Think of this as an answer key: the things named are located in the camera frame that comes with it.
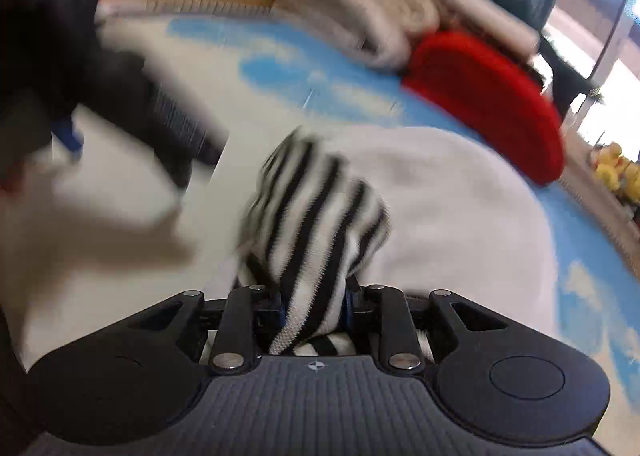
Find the pile of laundry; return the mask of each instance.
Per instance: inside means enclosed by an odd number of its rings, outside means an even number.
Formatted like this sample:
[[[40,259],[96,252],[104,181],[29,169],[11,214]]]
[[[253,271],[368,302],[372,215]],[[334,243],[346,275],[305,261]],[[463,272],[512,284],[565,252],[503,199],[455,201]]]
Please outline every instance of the pile of laundry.
[[[420,40],[441,28],[473,28],[524,62],[540,41],[537,31],[489,0],[277,0],[274,8],[350,57],[387,71],[405,68]]]
[[[561,111],[529,66],[545,43],[491,0],[276,0],[274,12],[354,61],[401,74],[532,181],[560,177]]]

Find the red cloth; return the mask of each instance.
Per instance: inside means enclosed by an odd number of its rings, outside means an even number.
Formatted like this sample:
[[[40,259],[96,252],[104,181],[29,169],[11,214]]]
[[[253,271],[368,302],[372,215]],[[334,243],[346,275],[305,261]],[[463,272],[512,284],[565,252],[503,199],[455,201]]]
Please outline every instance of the red cloth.
[[[555,106],[524,71],[478,38],[456,31],[427,37],[402,84],[478,131],[536,183],[562,174]]]

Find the circular pad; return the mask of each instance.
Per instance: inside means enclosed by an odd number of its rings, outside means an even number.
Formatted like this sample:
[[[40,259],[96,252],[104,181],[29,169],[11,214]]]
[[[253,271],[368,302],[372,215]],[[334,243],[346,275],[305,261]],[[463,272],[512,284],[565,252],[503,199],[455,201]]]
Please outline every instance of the circular pad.
[[[149,331],[81,339],[40,359],[28,373],[42,426],[58,438],[113,445],[177,421],[195,401],[203,372]]]
[[[538,357],[510,357],[496,362],[489,378],[504,394],[523,400],[548,398],[564,386],[560,368]]]

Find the black and white striped fabric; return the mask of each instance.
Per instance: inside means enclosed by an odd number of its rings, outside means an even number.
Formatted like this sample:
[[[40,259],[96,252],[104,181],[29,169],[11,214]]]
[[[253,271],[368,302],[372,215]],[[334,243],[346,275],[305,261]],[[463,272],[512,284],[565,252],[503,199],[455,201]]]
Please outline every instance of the black and white striped fabric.
[[[294,132],[277,147],[243,224],[249,253],[238,273],[240,285],[268,281],[282,295],[286,320],[270,354],[355,353],[348,336],[335,333],[347,280],[389,232],[380,195],[321,140]]]

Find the white towel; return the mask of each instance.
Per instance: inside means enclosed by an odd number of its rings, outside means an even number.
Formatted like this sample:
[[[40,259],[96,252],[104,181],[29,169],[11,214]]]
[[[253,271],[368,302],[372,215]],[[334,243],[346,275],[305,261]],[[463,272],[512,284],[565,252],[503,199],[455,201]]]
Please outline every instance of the white towel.
[[[404,67],[410,40],[440,25],[431,0],[277,0],[274,8],[328,38],[351,58],[382,70]]]
[[[326,144],[389,207],[393,230],[362,285],[449,289],[551,336],[557,265],[544,210],[497,153],[430,127],[357,126]]]
[[[523,60],[538,53],[540,34],[490,0],[441,0]]]

